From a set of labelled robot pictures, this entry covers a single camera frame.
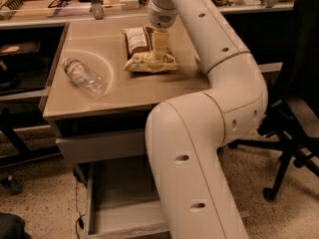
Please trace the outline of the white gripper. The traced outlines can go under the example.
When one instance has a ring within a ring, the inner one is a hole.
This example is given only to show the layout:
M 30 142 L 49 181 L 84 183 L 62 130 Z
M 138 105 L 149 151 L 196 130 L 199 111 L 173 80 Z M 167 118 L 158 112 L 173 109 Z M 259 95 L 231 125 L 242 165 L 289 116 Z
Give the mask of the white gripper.
M 156 60 L 161 61 L 167 48 L 169 33 L 167 29 L 171 27 L 176 19 L 176 9 L 171 2 L 159 4 L 150 0 L 148 15 L 151 24 L 156 27 L 153 33 L 153 53 Z

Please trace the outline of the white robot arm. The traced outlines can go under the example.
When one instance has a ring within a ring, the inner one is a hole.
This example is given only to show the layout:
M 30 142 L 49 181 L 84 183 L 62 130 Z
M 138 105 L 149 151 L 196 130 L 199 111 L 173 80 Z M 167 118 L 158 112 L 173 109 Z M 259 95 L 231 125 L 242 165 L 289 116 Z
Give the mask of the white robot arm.
M 261 121 L 268 100 L 264 78 L 211 0 L 150 0 L 149 15 L 155 25 L 163 16 L 180 18 L 210 83 L 160 103 L 146 124 L 171 239 L 249 239 L 217 151 Z

